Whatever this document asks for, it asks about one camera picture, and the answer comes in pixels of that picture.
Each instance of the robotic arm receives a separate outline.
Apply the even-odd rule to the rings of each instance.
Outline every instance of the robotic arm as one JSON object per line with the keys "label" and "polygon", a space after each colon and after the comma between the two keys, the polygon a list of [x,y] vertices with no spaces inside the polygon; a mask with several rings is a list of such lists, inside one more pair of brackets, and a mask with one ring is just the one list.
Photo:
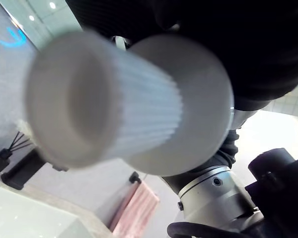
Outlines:
{"label": "robotic arm", "polygon": [[38,55],[26,99],[45,157],[118,156],[162,176],[188,221],[169,226],[173,238],[297,238],[298,160],[264,153],[246,189],[230,168],[235,129],[298,85],[298,2],[67,2],[83,27],[131,46],[69,33]]}

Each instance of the black cable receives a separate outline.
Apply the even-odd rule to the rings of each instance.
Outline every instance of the black cable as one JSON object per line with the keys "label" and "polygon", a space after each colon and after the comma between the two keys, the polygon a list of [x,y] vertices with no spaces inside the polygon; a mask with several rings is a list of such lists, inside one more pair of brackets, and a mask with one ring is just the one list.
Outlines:
{"label": "black cable", "polygon": [[22,137],[24,136],[24,134],[22,134],[13,144],[12,146],[14,146],[16,144],[16,142],[18,142]]}
{"label": "black cable", "polygon": [[14,145],[15,140],[16,140],[16,138],[19,136],[19,134],[20,134],[20,131],[18,131],[18,133],[16,134],[16,136],[15,136],[15,138],[13,139],[11,145],[9,146],[9,149],[12,148],[12,146]]}
{"label": "black cable", "polygon": [[191,238],[192,236],[200,238],[250,238],[244,234],[190,222],[171,223],[167,228],[167,232],[171,238]]}
{"label": "black cable", "polygon": [[26,143],[26,142],[28,142],[30,139],[26,139],[26,140],[24,140],[24,141],[22,141],[22,142],[20,142],[19,144],[14,144],[12,147],[10,147],[10,149],[14,149],[15,147],[18,147],[18,146],[20,146],[20,145],[23,145],[24,143]]}
{"label": "black cable", "polygon": [[21,147],[13,148],[13,149],[11,149],[10,151],[11,151],[11,152],[14,152],[14,151],[16,151],[16,150],[22,149],[22,148],[27,147],[27,146],[29,146],[29,145],[32,145],[32,143],[23,145],[23,146],[21,146]]}

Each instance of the ceiling light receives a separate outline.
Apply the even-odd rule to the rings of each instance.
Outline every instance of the ceiling light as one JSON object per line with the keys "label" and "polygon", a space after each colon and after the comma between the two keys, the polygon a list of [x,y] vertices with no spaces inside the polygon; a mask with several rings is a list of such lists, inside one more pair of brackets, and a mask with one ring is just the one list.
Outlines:
{"label": "ceiling light", "polygon": [[55,3],[54,2],[50,2],[50,7],[51,7],[51,9],[55,9],[56,8]]}

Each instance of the cylindrical filter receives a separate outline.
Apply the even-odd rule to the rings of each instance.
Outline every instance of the cylindrical filter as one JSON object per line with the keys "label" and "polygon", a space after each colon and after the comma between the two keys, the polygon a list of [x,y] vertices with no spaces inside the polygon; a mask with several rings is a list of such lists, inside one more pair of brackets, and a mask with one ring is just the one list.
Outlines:
{"label": "cylindrical filter", "polygon": [[154,148],[175,133],[182,103],[172,78],[93,32],[62,35],[36,57],[26,109],[43,155],[83,167]]}

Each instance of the metal bolt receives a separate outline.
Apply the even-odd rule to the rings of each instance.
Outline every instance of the metal bolt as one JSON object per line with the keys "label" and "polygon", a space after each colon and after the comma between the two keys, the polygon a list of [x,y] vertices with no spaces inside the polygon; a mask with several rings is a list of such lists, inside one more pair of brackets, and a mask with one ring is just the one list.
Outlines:
{"label": "metal bolt", "polygon": [[219,178],[214,178],[213,179],[213,184],[215,186],[221,186],[223,184],[223,181],[221,179],[219,179]]}
{"label": "metal bolt", "polygon": [[183,204],[182,202],[178,202],[178,208],[180,209],[180,211],[183,211]]}

